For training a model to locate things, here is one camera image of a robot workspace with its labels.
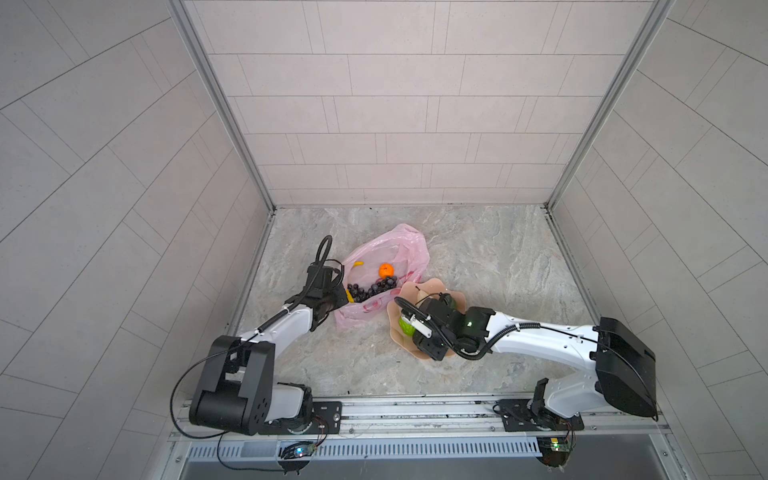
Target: tiled wall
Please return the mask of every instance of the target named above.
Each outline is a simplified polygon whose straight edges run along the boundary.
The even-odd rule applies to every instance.
[[[554,209],[699,480],[768,478],[767,25],[764,0],[678,0]]]
[[[265,219],[164,2],[0,2],[0,477],[140,478]]]
[[[185,2],[275,202],[540,203],[650,2]]]

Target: gray marble surface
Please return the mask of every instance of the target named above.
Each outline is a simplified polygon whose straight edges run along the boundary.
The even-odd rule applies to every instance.
[[[469,306],[542,322],[591,323],[539,206],[300,208],[277,211],[240,331],[256,328],[301,291],[325,235],[333,235],[330,256],[343,260],[398,223],[427,239],[431,260],[422,281],[441,279],[463,292]],[[571,371],[513,354],[419,360],[392,341],[382,311],[342,332],[331,315],[276,360],[275,380],[309,385],[315,396],[523,392],[545,376]]]

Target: robotic arm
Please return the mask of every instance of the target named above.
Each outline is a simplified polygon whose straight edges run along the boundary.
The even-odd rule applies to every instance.
[[[291,342],[314,331],[329,312],[348,303],[343,266],[325,265],[330,244],[330,236],[323,239],[303,291],[289,298],[278,314],[252,334],[214,341],[190,406],[191,423],[255,435],[264,433],[268,422],[297,432],[312,422],[311,389],[273,382],[274,360]],[[448,349],[467,360],[524,353],[577,370],[562,379],[540,380],[533,400],[509,411],[519,422],[561,430],[579,412],[605,405],[632,415],[657,414],[655,355],[615,319],[602,318],[599,326],[564,326],[481,307],[460,313],[447,293],[427,297],[419,306],[402,297],[395,301],[402,318],[415,327],[414,343],[434,360],[442,360]],[[242,379],[235,378],[244,367]]]

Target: pink plastic bag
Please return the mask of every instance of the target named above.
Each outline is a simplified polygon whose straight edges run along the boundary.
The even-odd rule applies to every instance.
[[[364,262],[355,266],[355,262]],[[418,282],[429,264],[429,252],[424,234],[401,223],[380,237],[357,247],[344,260],[344,286],[357,283],[368,286],[379,279],[379,267],[389,263],[395,268],[397,287],[372,296],[365,302],[349,303],[334,312],[336,328],[348,329],[372,319],[386,304],[400,294],[405,282]]]

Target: lime green object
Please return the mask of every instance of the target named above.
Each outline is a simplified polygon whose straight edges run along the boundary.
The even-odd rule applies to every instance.
[[[413,333],[416,331],[416,328],[414,328],[410,323],[407,323],[405,320],[400,317],[400,320],[398,321],[400,324],[400,329],[403,333],[405,333],[407,336],[413,336]]]

